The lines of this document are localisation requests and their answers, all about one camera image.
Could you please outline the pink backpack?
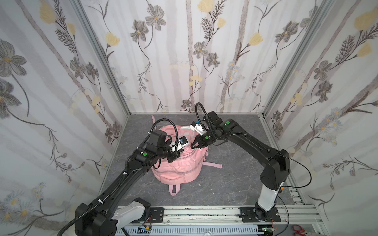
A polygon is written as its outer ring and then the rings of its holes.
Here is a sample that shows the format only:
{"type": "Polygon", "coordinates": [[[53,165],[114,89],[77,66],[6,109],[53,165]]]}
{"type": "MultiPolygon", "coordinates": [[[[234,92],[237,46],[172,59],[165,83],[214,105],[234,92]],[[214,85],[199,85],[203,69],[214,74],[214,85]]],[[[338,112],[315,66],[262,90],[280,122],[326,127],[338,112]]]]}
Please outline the pink backpack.
{"type": "Polygon", "coordinates": [[[196,131],[192,131],[190,126],[177,126],[178,136],[187,137],[189,145],[181,151],[181,155],[172,163],[168,163],[166,159],[152,172],[157,180],[168,186],[168,191],[175,196],[179,191],[181,184],[194,181],[200,174],[203,166],[214,168],[223,168],[221,164],[206,161],[208,148],[192,149],[191,144],[198,135],[196,131]]]}

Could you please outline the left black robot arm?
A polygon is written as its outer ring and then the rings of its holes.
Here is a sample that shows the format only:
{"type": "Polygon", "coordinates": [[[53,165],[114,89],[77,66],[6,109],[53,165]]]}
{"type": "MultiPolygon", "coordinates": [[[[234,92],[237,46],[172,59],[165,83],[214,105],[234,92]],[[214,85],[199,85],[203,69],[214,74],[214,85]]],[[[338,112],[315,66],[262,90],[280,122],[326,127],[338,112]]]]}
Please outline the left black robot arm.
{"type": "Polygon", "coordinates": [[[121,199],[151,168],[159,168],[163,159],[177,159],[180,156],[178,144],[178,129],[173,121],[157,120],[148,136],[126,160],[123,172],[90,204],[82,203],[76,209],[75,218],[58,235],[62,236],[72,226],[78,236],[115,235],[118,220],[113,216],[121,199]]]}

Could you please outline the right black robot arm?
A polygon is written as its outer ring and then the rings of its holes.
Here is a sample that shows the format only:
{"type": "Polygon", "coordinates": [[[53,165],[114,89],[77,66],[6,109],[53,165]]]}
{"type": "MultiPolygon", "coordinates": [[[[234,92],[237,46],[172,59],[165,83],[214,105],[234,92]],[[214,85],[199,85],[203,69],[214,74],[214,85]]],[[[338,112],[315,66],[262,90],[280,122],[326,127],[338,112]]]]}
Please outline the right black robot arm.
{"type": "Polygon", "coordinates": [[[191,145],[192,149],[216,145],[216,141],[222,141],[223,144],[230,141],[250,154],[264,168],[260,174],[262,189],[253,211],[255,220],[265,222],[272,216],[279,192],[288,187],[284,183],[291,174],[291,161],[310,173],[305,165],[292,159],[285,149],[277,150],[266,145],[232,119],[223,121],[216,112],[207,113],[200,102],[195,105],[195,115],[197,121],[193,124],[200,125],[201,130],[191,145]]]}

